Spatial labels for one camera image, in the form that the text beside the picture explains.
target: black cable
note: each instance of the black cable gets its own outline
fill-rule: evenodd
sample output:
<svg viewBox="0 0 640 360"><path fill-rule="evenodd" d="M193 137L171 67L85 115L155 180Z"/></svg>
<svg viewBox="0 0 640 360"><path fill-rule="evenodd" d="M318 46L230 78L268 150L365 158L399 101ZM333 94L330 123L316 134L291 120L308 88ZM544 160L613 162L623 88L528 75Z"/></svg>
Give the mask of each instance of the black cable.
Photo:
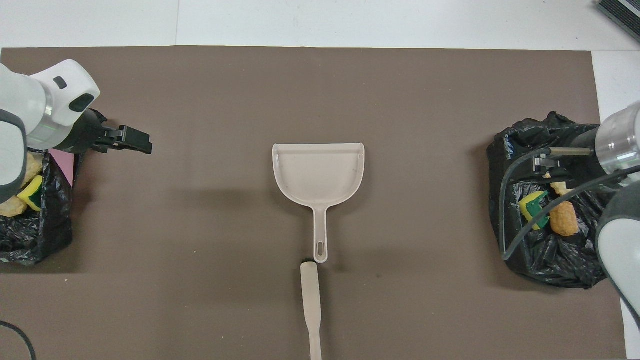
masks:
<svg viewBox="0 0 640 360"><path fill-rule="evenodd" d="M505 171L504 176L502 177L502 182L500 184L500 195L498 200L498 243L500 244L500 252L503 254L507 250L506 244L504 243L504 201L507 192L507 184L511 180L511 176L513 172L516 170L518 166L524 163L527 160L533 159L542 154L550 154L551 150L546 147L543 149L535 150L524 154L523 156L517 158Z"/></svg>
<svg viewBox="0 0 640 360"><path fill-rule="evenodd" d="M20 337L22 338L24 343L27 345L27 348L29 349L29 354L31 355L31 360L36 360L36 350L33 349L33 345L31 344L31 340L29 340L29 336L27 336L27 334L25 334L24 331L20 330L20 328L15 326L14 324L10 324L8 322L4 322L4 321L1 321L1 320L0 320L0 326L6 327L7 329L11 329L11 330L15 331L18 335L20 335Z"/></svg>
<svg viewBox="0 0 640 360"><path fill-rule="evenodd" d="M509 245L509 248L507 249L507 251L505 251L505 253L503 253L502 260L507 261L511 257L511 255L513 255L513 252L516 250L516 248L522 242L522 240L524 240L525 235L527 233L529 233L529 231L531 231L531 229L533 229L533 226L537 222L539 222L543 217L547 216L551 212L551 210L555 209L558 205L560 205L560 203L562 203L564 201L567 201L568 199L571 199L572 197L578 195L579 193L584 192L586 190L589 190L591 188L594 188L594 187L596 187L596 186L598 186L600 184L608 183L609 181L612 181L612 180L615 180L615 179L620 179L620 181L621 181L627 175L633 174L633 173L636 173L636 172L640 172L640 166L631 167L631 168L628 168L628 169L625 169L625 170L617 170L617 171L613 172L612 174L605 175L605 176L600 176L597 179L588 181L588 182L578 186L577 188L573 189L571 192L569 192L569 193L567 193L567 194L565 194L563 196L560 196L556 200L553 200L549 205L545 206L545 208L542 209L542 211L540 211L536 216L534 216L527 223L527 225L525 225L520 230L520 232L516 235L516 237L513 239L513 241Z"/></svg>

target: white dustpan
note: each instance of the white dustpan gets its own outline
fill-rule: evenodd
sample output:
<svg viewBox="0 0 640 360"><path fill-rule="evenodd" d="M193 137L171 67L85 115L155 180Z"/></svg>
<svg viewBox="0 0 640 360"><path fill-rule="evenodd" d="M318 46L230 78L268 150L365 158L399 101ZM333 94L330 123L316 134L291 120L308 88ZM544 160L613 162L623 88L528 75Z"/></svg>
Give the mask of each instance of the white dustpan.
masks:
<svg viewBox="0 0 640 360"><path fill-rule="evenodd" d="M280 191L314 211L314 259L324 263L326 210L358 191L364 174L361 143L275 144L273 173Z"/></svg>

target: garbage bag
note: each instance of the garbage bag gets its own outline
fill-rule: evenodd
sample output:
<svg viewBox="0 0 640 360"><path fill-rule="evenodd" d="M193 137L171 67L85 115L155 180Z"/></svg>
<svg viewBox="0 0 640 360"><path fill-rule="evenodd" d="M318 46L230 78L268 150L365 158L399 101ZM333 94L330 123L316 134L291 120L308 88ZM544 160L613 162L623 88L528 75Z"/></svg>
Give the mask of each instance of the garbage bag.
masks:
<svg viewBox="0 0 640 360"><path fill-rule="evenodd" d="M64 249L72 241L71 186L56 163L44 152L41 212L0 216L0 261L33 265Z"/></svg>
<svg viewBox="0 0 640 360"><path fill-rule="evenodd" d="M520 156L544 147L566 146L576 136L598 127L598 125L576 124L555 112L549 113L544 121L525 119L495 135L487 148L489 160L489 212L498 239L498 199L502 176ZM531 167L526 164L514 173L513 178L526 179ZM505 203L506 246L526 224L518 202L527 195L548 192L550 202L558 197L549 184L533 181L517 181L507 186ZM573 236L560 236L549 225L540 230L532 230L518 246L512 257L506 261L509 269L524 277L545 284L563 288L589 289L605 279L595 249L598 220L614 192L587 191L572 199L579 231Z"/></svg>

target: brown table mat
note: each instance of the brown table mat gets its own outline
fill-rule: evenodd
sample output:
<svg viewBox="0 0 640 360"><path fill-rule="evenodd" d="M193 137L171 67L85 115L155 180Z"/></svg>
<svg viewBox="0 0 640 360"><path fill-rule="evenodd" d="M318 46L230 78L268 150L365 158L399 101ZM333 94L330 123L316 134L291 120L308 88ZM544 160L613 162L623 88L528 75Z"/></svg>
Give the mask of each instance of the brown table mat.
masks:
<svg viewBox="0 0 640 360"><path fill-rule="evenodd" d="M512 274L490 227L492 136L558 111L598 123L584 52L260 47L3 49L32 74L73 58L92 107L154 153L90 154L74 242L3 265L0 318L42 359L306 359L299 265L312 214L274 143L363 142L360 190L328 214L326 359L624 357L619 298ZM0 331L3 356L26 350Z"/></svg>

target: yellow sponge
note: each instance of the yellow sponge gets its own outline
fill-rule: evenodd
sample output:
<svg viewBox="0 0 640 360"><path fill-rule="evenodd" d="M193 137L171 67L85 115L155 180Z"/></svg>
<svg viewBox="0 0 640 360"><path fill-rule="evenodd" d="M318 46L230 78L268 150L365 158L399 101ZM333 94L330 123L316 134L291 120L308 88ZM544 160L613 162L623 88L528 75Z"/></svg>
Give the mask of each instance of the yellow sponge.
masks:
<svg viewBox="0 0 640 360"><path fill-rule="evenodd" d="M545 196L547 196L547 192L534 192L527 195L524 199L520 200L518 205L520 206L520 212L524 215L527 221L531 221L534 216L536 216L540 211L542 211L542 207L540 206L540 200L542 200ZM535 225L533 225L534 230L540 230L547 225L549 222L549 217L545 217Z"/></svg>
<svg viewBox="0 0 640 360"><path fill-rule="evenodd" d="M18 194L20 200L26 202L31 209L40 211L42 206L42 176L37 175L31 182Z"/></svg>

